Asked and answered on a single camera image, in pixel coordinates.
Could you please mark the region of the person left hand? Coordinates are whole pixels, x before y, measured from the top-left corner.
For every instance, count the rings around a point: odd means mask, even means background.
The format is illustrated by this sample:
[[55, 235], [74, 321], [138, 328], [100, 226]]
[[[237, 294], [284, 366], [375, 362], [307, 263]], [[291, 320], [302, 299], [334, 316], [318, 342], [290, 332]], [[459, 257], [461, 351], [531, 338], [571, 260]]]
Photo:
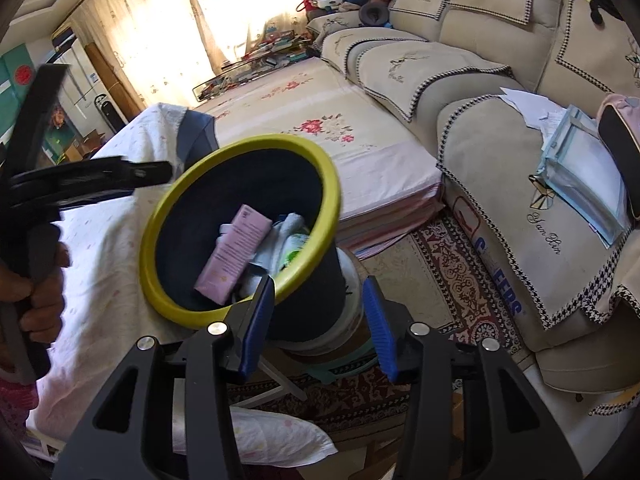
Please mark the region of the person left hand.
[[52, 344], [62, 330], [64, 272], [70, 266], [70, 252], [58, 243], [52, 272], [38, 284], [1, 265], [1, 301], [16, 304], [28, 299], [30, 308], [20, 317], [20, 327], [32, 341]]

